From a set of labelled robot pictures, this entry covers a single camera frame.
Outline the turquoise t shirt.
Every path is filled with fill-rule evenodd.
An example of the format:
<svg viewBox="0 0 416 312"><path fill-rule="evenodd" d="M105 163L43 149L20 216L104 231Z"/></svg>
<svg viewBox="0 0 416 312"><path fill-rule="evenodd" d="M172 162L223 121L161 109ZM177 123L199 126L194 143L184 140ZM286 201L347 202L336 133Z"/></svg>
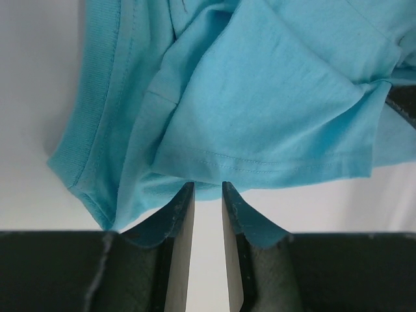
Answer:
<svg viewBox="0 0 416 312"><path fill-rule="evenodd" d="M87 1L49 167L105 230L188 181L280 189L415 160L386 105L415 83L414 1Z"/></svg>

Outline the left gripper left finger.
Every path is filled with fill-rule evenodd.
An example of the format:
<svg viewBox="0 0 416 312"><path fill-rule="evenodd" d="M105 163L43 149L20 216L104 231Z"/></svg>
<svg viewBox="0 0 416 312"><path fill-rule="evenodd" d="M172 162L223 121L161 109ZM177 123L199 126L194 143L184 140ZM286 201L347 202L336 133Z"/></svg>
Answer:
<svg viewBox="0 0 416 312"><path fill-rule="evenodd" d="M123 233L4 231L2 311L184 311L194 184Z"/></svg>

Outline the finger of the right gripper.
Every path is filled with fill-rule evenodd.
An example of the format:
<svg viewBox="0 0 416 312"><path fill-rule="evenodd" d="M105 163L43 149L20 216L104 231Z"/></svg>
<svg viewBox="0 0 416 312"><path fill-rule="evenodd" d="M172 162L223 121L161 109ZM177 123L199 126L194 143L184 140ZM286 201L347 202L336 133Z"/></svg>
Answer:
<svg viewBox="0 0 416 312"><path fill-rule="evenodd" d="M386 103L413 128L416 128L416 86L395 86L390 89Z"/></svg>

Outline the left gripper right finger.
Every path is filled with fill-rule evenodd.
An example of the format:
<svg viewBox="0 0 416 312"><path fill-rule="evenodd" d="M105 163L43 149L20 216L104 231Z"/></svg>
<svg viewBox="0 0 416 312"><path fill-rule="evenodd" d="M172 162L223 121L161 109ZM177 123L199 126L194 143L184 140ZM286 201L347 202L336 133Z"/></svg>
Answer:
<svg viewBox="0 0 416 312"><path fill-rule="evenodd" d="M414 233L290 233L222 185L231 311L414 311Z"/></svg>

